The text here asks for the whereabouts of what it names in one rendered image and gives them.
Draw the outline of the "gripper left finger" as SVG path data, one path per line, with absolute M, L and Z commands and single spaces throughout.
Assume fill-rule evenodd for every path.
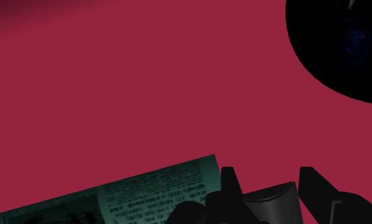
M 209 193 L 205 204 L 179 203 L 165 224 L 252 224 L 252 211 L 242 201 L 233 167 L 221 168 L 221 189 Z

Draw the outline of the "black round object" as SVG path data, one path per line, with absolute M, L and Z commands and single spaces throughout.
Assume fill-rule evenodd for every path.
M 372 0 L 286 0 L 292 49 L 331 90 L 372 103 Z

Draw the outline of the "folded newspaper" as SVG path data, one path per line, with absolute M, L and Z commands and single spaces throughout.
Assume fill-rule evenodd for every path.
M 220 190 L 214 155 L 0 213 L 0 224 L 165 224 L 183 201 Z

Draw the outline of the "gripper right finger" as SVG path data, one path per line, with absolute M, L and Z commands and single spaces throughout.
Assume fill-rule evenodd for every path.
M 372 224 L 372 203 L 337 190 L 312 167 L 299 170 L 298 196 L 318 224 Z

